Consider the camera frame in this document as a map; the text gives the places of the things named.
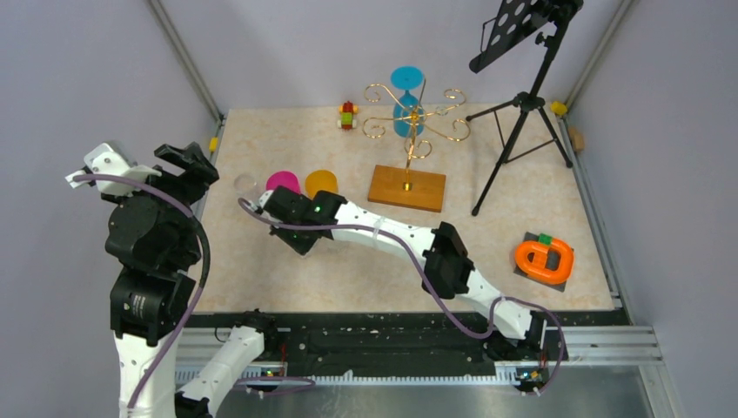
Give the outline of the yellow wine glass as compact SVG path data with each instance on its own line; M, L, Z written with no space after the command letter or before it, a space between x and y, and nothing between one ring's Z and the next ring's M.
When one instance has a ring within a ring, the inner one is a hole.
M317 170L305 178L305 194L314 199L318 192L339 193L339 183L336 175L329 170Z

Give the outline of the magenta wine glass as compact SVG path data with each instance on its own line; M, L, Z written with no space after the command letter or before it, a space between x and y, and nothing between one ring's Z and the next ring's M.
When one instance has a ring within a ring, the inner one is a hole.
M281 186L297 194L301 193L299 178L294 172L275 172L265 182L265 189L267 191L274 191Z

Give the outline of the gold wire glass rack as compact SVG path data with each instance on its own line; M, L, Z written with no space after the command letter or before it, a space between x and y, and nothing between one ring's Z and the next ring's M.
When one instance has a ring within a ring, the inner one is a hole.
M453 104L436 111L425 111L421 97L416 98L413 104L400 100L384 84L369 84L365 88L364 97L370 103L378 103L382 91L385 91L399 107L399 114L391 118L367 118L361 130L368 138L382 138L386 133L386 128L382 125L384 122L401 123L407 128L407 132L401 135L406 159L402 167L388 165L374 167L367 200L382 205L440 213L445 197L446 175L413 170L412 162L425 159L433 153L433 144L421 137L425 131L454 143L462 142L470 136L471 128L468 122L460 118L452 122L453 131L457 131L460 125L466 129L460 136L446 135L428 124L429 119L444 117L451 110L462 106L466 102L466 94L460 89L445 90L444 98L452 100Z

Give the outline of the blue wine glass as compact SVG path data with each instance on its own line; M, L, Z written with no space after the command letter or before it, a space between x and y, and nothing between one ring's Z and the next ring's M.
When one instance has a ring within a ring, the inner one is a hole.
M401 66L392 72L391 83L394 88L403 92L393 107L393 129L398 136L408 138L411 130L410 122L401 118L409 117L410 111L419 104L419 99L412 91L424 86L425 77L418 67Z

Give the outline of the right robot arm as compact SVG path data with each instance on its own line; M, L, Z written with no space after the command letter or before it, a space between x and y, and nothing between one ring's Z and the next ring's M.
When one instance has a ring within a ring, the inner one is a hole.
M322 238L370 247L412 263L421 287L463 334L485 340L500 334L513 352L532 359L546 345L544 333L555 319L543 307L506 296L470 259L450 223L413 226L380 216L333 192L313 198L280 186L264 192L252 210L295 252L309 253Z

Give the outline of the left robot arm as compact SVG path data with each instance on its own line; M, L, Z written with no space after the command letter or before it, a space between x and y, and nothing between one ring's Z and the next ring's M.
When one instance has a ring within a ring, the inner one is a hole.
M246 367L278 352L272 317L246 312L200 375L182 387L174 380L182 330L203 292L188 269L210 266L210 246L192 205L218 180L197 144L161 145L164 163L140 165L116 143L84 159L102 197L114 204L105 251L122 266L110 293L111 330L120 364L123 417L213 417Z

